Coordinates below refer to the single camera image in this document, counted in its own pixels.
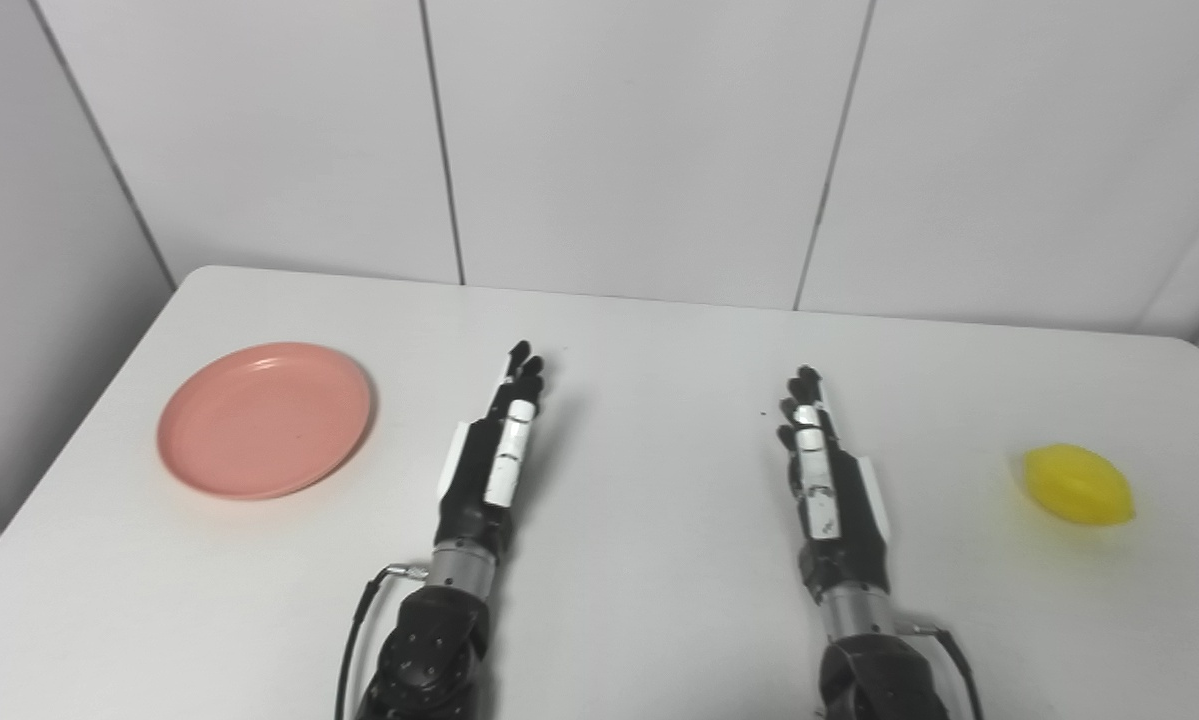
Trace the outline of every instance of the toy lemon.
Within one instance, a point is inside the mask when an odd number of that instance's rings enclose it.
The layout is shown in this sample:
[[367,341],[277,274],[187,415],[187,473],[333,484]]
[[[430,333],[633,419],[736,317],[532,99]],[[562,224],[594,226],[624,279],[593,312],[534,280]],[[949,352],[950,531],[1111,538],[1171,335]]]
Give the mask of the toy lemon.
[[1123,473],[1110,460],[1076,444],[1028,452],[1025,488],[1040,506],[1072,524],[1117,525],[1135,515]]

